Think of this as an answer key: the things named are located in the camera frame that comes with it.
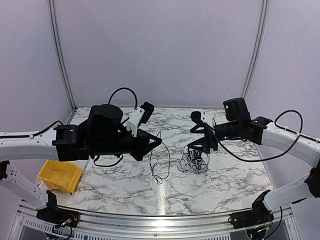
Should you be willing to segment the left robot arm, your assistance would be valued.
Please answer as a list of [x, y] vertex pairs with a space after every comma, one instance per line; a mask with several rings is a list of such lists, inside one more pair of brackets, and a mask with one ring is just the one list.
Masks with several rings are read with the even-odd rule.
[[88, 118], [80, 123], [52, 126], [36, 133], [16, 134], [5, 132], [0, 136], [0, 184], [23, 200], [53, 223], [63, 219], [63, 211], [57, 206], [57, 197], [49, 190], [37, 189], [10, 164], [12, 160], [44, 159], [71, 162], [89, 160], [104, 155], [120, 159], [124, 154], [136, 161], [162, 143], [162, 139], [142, 129], [154, 111], [145, 102], [136, 107], [127, 121], [122, 122], [123, 111], [112, 104], [94, 105]]

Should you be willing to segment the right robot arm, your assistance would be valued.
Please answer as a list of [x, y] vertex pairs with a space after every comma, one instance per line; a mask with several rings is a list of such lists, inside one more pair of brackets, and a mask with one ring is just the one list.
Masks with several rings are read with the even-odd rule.
[[188, 144], [188, 147], [206, 154], [222, 147], [228, 154], [244, 163], [254, 163], [233, 153], [223, 144], [223, 141], [248, 141], [257, 146], [265, 146], [278, 150], [278, 154], [259, 158], [258, 163], [269, 163], [292, 157], [309, 166], [309, 172], [293, 179], [291, 182], [262, 193], [252, 203], [247, 219], [252, 224], [258, 224], [267, 213], [287, 204], [294, 204], [307, 198], [320, 196], [320, 141], [303, 134], [304, 119], [302, 114], [294, 109], [283, 111], [279, 118], [288, 113], [297, 114], [298, 130], [280, 125], [278, 121], [267, 117], [252, 118], [246, 101], [242, 97], [228, 99], [223, 102], [226, 122], [216, 123], [213, 116], [204, 111], [193, 111], [191, 120], [195, 123], [190, 132], [203, 134]]

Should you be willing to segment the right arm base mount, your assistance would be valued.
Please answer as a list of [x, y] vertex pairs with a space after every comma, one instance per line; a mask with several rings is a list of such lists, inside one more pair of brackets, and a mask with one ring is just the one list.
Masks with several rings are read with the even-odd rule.
[[228, 222], [234, 229], [252, 227], [264, 223], [271, 223], [274, 215], [263, 204], [263, 200], [270, 190], [261, 193], [252, 203], [250, 210], [234, 212], [230, 215]]

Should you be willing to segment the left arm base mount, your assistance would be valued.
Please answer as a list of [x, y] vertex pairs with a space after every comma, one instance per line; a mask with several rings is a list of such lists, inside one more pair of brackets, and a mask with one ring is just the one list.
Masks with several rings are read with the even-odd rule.
[[36, 217], [40, 220], [47, 221], [61, 226], [65, 221], [71, 220], [66, 224], [76, 228], [79, 222], [80, 213], [74, 210], [68, 210], [58, 207], [57, 197], [50, 190], [46, 191], [47, 200], [45, 206], [37, 209]]

